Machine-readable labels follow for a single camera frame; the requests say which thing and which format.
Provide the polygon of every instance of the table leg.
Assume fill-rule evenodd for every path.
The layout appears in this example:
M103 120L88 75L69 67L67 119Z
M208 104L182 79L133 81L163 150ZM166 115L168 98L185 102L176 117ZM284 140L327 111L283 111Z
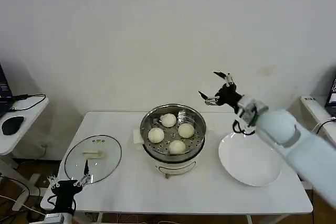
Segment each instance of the table leg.
M89 223L92 223L92 221L90 220L90 218L88 218L86 215L85 215L85 212L75 212L75 215L73 216L73 219L78 222L79 224L89 224Z
M35 186L35 183L38 181L38 178L40 177L39 174L33 174L31 176L30 180L27 180L20 173L18 173L14 169L12 169L8 164L6 164L1 159L0 159L0 173L3 176L6 176L8 178L16 179L16 180L22 182L23 184L25 184L29 188L31 196L43 196L45 194L46 190L47 190L46 188L40 188L40 190L39 190L39 188L37 188ZM14 211L19 211L20 208L22 207L22 204L24 204L24 202L28 198L29 193L23 185L21 185L18 182L15 182L15 181L13 181L13 182L16 183L18 186L20 186L23 189L23 192L16 199L16 203L12 207L12 209Z
M246 219L248 224L253 224L251 215L246 215Z
M11 158L9 155L0 157L2 161L4 161L6 164L10 165L11 168L16 169L19 167L19 165Z
M269 217L266 217L264 220L262 220L259 224L276 224L288 216L289 215L269 216Z

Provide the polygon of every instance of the white robotic arm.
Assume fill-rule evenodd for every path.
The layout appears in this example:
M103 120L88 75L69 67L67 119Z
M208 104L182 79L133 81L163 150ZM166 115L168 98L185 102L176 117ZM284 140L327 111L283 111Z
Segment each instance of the white robotic arm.
M239 121L233 124L236 133L258 136L281 154L302 178L336 208L336 150L321 137L305 129L285 110L268 111L262 102L236 92L230 74L215 72L226 83L214 97L208 98L200 92L208 105L228 104L255 131L242 130Z

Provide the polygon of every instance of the white desk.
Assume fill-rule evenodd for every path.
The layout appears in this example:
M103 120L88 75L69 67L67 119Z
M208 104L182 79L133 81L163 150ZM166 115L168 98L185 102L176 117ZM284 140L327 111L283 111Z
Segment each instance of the white desk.
M24 108L30 107L31 105L35 104L41 99L42 97L31 97L26 100L18 101L14 103L13 106L16 109L24 109ZM15 148L17 143L21 140L21 138L29 130L29 128L35 122L37 117L42 113L44 108L47 106L48 102L49 102L48 98L45 98L43 102L39 103L38 105L32 107L29 110L8 112L0 119L0 125L2 125L3 122L5 122L7 119L15 117L15 116L23 116L25 118L18 132L16 132L13 135L6 136L2 133L2 130L0 130L0 156L9 154ZM30 190L30 194L32 196L38 196L39 194L42 196L45 192L43 188L40 188L41 192L39 192L38 188L35 186L35 182L37 181L39 177L38 174L34 174L30 178L30 180L27 180L1 159L0 159L0 172L4 176L17 179L21 181L22 183L24 183L26 186L28 186ZM28 192L26 191L24 187L22 188L24 192L17 198L17 203L13 206L14 211L18 211L28 197Z
M251 187L225 171L218 157L220 140L231 132L233 113L202 113L207 139L198 165L190 172L164 178L148 163L148 155L133 144L132 131L145 113L89 112L70 149L92 135L115 137L122 146L118 168L106 179L85 187L75 196L77 211L140 214L283 215L312 211L310 200L296 173L283 164L279 179L267 187ZM64 172L65 157L58 177ZM52 209L47 190L41 206Z

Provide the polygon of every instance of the pot lid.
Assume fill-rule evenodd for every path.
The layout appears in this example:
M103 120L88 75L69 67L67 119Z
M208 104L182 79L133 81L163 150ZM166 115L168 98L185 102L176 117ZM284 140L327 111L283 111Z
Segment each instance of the pot lid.
M107 135L90 136L76 144L68 153L64 170L69 179L83 178L88 161L90 183L108 177L118 167L121 159L120 143Z

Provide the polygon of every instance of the black cable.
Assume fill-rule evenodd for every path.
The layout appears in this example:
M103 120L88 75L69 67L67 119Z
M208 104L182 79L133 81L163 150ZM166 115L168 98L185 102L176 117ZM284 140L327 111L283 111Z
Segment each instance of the black cable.
M56 195L52 195L52 196L50 196L50 197L47 199L47 202L50 203L50 204L52 204L53 206L55 206L55 203L53 203L52 201L50 201L51 199L53 199L53 198L55 198L55 197L56 197Z
M313 211L311 212L311 218L313 221L313 224L315 224L315 216L314 216L314 190L311 188L311 205L313 206Z
M14 217L14 216L17 216L17 215L19 215L19 214L23 214L24 212L28 212L28 210L23 210L23 211L16 212L15 214L8 215L8 216L6 216L6 217L0 219L0 223L3 223L5 220L8 220L9 218L12 218L12 217Z
M254 107L253 111L254 111L254 115L253 115L252 120L251 120L251 121L249 122L249 124L247 125L248 127L250 127L251 124L252 124L252 123L255 123L255 121L257 120L257 116L258 116L257 108ZM239 123L237 120L235 120L235 121L233 122L233 124L232 124L232 129L233 129L233 132L235 132L235 133L243 133L243 134L246 135L246 136L250 136L250 135L253 135L253 134L256 133L255 131L251 131L251 132L249 132L249 133L246 133L245 130L242 130L242 128L240 127L240 123Z
M75 199L73 199L72 201L73 201L73 203L74 203L74 212L76 212L76 209L77 209L76 201L75 201Z
M26 186L26 185L23 184L21 181L18 181L17 179L14 179L14 178L9 178L9 177L3 176L3 175L0 175L0 178L6 178L6 179L9 179L9 180L11 180L11 181L18 182L19 184L23 185L23 186L27 189L27 191L28 191L28 197L27 197L27 199L26 199L25 202L24 202L24 205L25 205L26 202L27 202L27 200L28 200L29 197L31 196L31 193L30 193L30 190L29 190L28 186ZM13 222L13 221L15 220L15 218L16 218L17 215L19 215L19 214L21 214L22 212L25 212L25 211L28 211L28 210L18 211L18 212L16 212L16 213L13 214L13 215L9 215L9 216L5 217L5 219L1 219L1 220L0 220L0 223L2 223L4 220L7 220L7 219L9 219L9 218L14 217L14 219L12 220L12 222Z
M326 122L322 123L322 124L320 125L320 127L317 129L317 131L316 131L316 135L319 134L320 130L322 129L322 127L323 127L326 123L335 122L335 121L336 121L336 119L332 119L332 120L329 120L329 121L326 121Z
M45 94L33 94L33 95L30 95L30 96L29 96L29 97L40 97L40 96L42 96L43 98L42 98L40 101L38 101L38 102L36 102L35 104L33 104L32 106L27 107L27 108L24 108L24 109L10 108L10 109L8 110L8 112L15 112L15 111L29 110L29 109L31 109L32 107L35 107L35 106L38 105L39 103L43 102L43 101L47 98L47 96L46 96Z
M31 193L30 193L30 190L29 190L28 186L26 186L25 184L23 184L21 181L18 181L17 179L9 178L9 177L3 176L3 175L0 175L0 178L7 178L7 179L9 179L9 180L18 182L19 184L23 185L23 186L27 189L27 191L28 191L28 197L27 197L26 201L27 201L28 198L31 196Z

